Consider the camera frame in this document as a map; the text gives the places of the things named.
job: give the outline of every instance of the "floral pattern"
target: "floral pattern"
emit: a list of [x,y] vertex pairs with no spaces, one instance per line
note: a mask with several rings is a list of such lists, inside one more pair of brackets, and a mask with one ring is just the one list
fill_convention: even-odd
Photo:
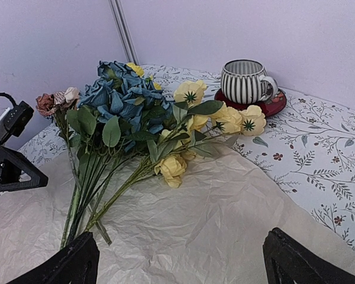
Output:
[[[167,99],[186,80],[203,80],[203,101],[213,99],[220,74],[144,65],[145,76],[162,85]],[[284,90],[287,106],[267,119],[258,137],[240,137],[233,149],[269,175],[313,218],[355,250],[355,111]],[[41,166],[65,150],[54,126],[29,141],[21,152]]]

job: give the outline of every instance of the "crumpled paper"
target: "crumpled paper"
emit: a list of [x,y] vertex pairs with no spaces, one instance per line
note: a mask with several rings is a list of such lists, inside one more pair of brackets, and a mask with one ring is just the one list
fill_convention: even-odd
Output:
[[[257,166],[232,150],[221,151],[217,160],[190,162],[179,189],[156,177],[117,200],[102,219],[112,245],[95,233],[98,283],[267,283],[262,245],[274,227],[355,275],[355,252],[343,240]],[[109,188],[135,166],[115,175]],[[0,196],[0,283],[59,249],[73,190],[67,154],[41,169],[48,187]]]

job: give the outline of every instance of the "coaster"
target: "coaster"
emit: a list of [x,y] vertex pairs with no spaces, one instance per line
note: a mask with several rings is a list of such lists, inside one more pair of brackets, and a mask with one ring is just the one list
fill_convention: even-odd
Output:
[[[214,96],[216,101],[225,102],[226,106],[233,107],[239,111],[243,111],[247,109],[249,105],[241,105],[237,104],[236,102],[232,102],[228,98],[225,97],[224,93],[221,89],[217,91]],[[257,105],[262,109],[262,112],[266,115],[266,117],[270,117],[271,115],[275,115],[282,111],[286,105],[286,95],[285,92],[279,89],[279,92],[273,98],[268,99],[265,102],[256,102],[251,105]]]

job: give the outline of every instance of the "red saucer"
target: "red saucer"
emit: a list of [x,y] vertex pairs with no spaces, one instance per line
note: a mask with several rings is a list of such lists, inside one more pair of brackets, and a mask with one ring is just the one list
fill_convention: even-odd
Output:
[[[225,102],[227,106],[233,107],[239,111],[247,109],[249,105],[241,105],[237,104],[236,102],[230,101],[228,98],[225,97],[224,93],[221,89],[217,91],[214,96],[216,101]],[[282,111],[286,105],[286,96],[284,91],[279,89],[279,92],[273,98],[270,98],[268,101],[265,102],[256,102],[255,104],[262,109],[262,112],[266,115],[266,117],[270,117],[271,115],[277,114],[278,112]]]

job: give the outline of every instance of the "striped mug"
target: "striped mug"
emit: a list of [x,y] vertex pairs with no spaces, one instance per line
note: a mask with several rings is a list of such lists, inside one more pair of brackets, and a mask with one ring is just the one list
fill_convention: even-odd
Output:
[[221,74],[221,89],[229,100],[243,105],[266,101],[279,91],[276,81],[267,76],[264,66],[252,60],[226,63]]

